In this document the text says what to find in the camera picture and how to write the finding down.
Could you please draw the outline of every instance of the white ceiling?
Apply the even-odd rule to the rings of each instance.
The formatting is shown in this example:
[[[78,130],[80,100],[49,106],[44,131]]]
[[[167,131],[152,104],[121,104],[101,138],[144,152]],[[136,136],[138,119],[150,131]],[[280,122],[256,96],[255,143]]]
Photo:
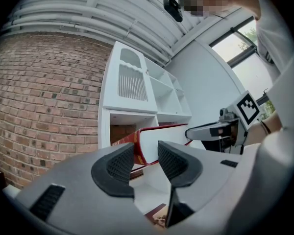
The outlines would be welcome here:
[[[221,20],[184,13],[183,22],[177,23],[164,10],[163,0],[22,0],[9,19],[3,30],[61,30],[111,44],[117,40],[162,66]]]

